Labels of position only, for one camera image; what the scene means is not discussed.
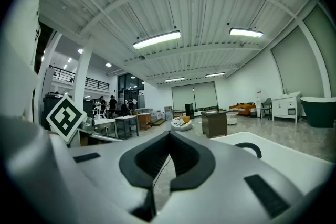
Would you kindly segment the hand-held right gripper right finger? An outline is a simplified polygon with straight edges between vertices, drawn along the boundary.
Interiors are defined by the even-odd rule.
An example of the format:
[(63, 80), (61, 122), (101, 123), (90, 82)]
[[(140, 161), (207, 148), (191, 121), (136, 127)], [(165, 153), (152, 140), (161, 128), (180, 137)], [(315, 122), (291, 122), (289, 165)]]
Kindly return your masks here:
[(327, 182), (327, 162), (257, 135), (182, 135), (196, 160), (157, 223), (295, 223)]

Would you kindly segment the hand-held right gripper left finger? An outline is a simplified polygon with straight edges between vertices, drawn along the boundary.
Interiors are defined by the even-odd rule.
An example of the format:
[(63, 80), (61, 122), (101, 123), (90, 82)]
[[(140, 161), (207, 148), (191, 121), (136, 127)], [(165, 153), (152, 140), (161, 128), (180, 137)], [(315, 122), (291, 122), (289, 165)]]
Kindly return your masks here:
[(29, 223), (171, 223), (152, 189), (132, 186), (119, 168), (125, 150), (148, 140), (68, 148), (38, 125), (2, 117), (1, 162), (19, 219), (29, 208)]

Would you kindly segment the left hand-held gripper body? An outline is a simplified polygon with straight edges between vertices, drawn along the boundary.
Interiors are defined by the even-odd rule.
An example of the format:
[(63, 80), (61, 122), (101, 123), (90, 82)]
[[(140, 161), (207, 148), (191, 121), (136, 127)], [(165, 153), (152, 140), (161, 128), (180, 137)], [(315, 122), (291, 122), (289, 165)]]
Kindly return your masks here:
[(66, 143), (70, 143), (86, 117), (87, 113), (75, 106), (73, 100), (65, 95), (49, 112), (46, 120), (54, 132), (58, 133)]

